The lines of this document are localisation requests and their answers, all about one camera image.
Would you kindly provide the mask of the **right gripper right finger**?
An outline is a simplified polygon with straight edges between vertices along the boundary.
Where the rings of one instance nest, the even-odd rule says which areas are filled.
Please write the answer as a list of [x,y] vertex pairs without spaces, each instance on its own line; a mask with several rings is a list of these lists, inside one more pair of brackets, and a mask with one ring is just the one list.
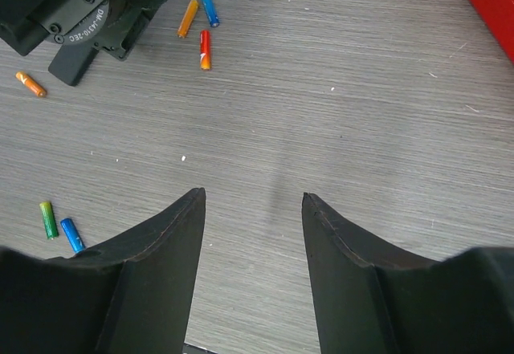
[[513,251],[441,262],[403,250],[313,193],[302,226],[323,353],[510,353]]

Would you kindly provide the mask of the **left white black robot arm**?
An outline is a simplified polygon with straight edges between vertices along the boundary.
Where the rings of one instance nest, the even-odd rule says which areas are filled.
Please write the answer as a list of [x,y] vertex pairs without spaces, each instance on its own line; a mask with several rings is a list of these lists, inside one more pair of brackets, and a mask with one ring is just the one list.
[[1,0],[1,39],[19,55],[43,40],[88,43],[125,59],[169,0]]

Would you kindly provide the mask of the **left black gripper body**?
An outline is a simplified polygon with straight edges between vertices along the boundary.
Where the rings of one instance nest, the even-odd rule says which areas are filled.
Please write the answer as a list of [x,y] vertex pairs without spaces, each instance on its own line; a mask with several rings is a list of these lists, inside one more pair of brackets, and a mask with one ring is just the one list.
[[128,57],[160,7],[169,0],[109,0],[108,17],[92,47],[120,61]]

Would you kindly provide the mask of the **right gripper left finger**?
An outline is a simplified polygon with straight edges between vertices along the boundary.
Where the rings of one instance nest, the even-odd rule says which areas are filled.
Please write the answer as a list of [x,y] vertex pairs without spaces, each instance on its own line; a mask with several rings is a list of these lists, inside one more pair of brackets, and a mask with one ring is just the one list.
[[206,192],[71,258],[1,249],[4,353],[193,353]]

